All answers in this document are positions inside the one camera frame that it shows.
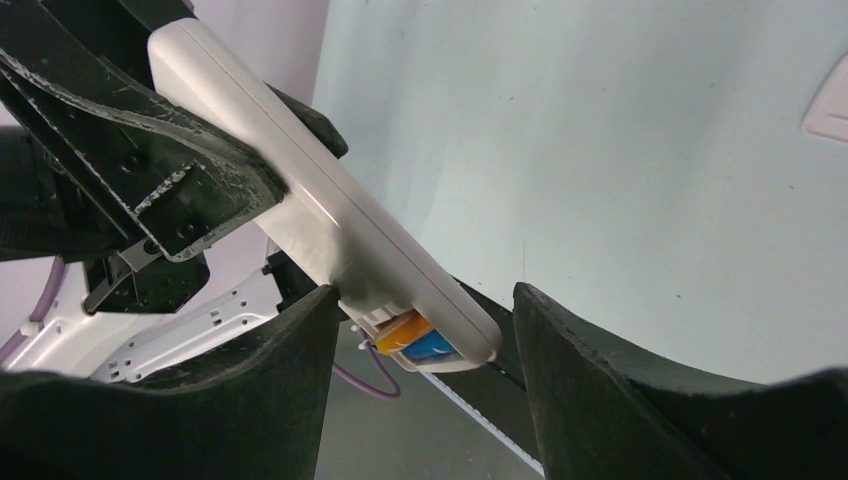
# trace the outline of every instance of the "purple cable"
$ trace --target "purple cable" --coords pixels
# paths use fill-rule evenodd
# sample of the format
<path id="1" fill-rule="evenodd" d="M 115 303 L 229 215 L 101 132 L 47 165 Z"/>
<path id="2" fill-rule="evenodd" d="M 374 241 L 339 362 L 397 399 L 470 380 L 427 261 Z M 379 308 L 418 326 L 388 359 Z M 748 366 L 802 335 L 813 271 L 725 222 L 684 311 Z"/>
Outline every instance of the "purple cable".
<path id="1" fill-rule="evenodd" d="M 357 332 L 359 333 L 359 336 L 362 337 L 363 341 L 368 340 L 368 335 L 361 328 L 358 329 Z M 384 392 L 382 390 L 378 390 L 375 387 L 372 387 L 371 385 L 368 385 L 363 380 L 357 378 L 355 375 L 348 372 L 347 370 L 342 368 L 341 365 L 335 362 L 333 362 L 333 372 L 336 375 L 342 377 L 349 384 L 353 385 L 359 390 L 362 390 L 368 395 L 377 397 L 382 400 L 396 400 L 400 398 L 400 385 L 398 385 L 397 380 L 392 377 L 392 374 L 389 373 L 388 370 L 386 370 L 386 367 L 383 365 L 383 362 L 380 361 L 380 358 L 377 356 L 377 352 L 374 351 L 374 345 L 369 342 L 367 350 L 368 354 L 371 355 L 371 360 L 374 361 L 374 365 L 377 367 L 377 370 L 379 370 L 380 373 L 383 375 L 383 378 L 385 378 L 386 381 L 392 385 L 392 388 L 394 389 L 393 392 Z"/>
<path id="2" fill-rule="evenodd" d="M 32 309 L 32 313 L 29 315 L 30 322 L 41 323 L 44 321 L 44 317 L 47 316 L 47 312 L 50 310 L 50 305 L 59 294 L 59 289 L 62 287 L 62 281 L 64 279 L 65 262 L 61 258 L 56 257 L 53 259 L 53 266 L 50 267 L 50 275 L 47 276 L 47 283 L 44 284 L 41 297 L 39 297 L 35 308 Z M 6 343 L 0 347 L 0 363 L 6 361 L 24 343 L 26 338 L 20 329 L 15 330 L 15 333 L 12 334 L 9 340 L 6 340 Z"/>

